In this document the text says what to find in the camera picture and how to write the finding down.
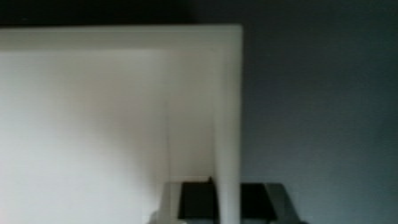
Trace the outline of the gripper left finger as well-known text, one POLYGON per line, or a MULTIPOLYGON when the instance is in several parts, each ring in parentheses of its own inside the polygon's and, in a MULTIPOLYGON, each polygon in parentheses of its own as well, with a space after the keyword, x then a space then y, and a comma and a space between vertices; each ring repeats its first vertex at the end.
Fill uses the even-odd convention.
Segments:
POLYGON ((164 184, 162 200, 149 224, 217 224, 213 179, 164 184))

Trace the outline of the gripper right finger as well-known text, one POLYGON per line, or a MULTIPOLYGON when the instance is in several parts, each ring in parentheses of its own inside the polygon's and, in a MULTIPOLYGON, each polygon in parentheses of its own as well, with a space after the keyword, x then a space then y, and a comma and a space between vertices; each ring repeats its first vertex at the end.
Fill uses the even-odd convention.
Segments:
POLYGON ((242 184, 242 224, 308 224, 281 183, 242 184))

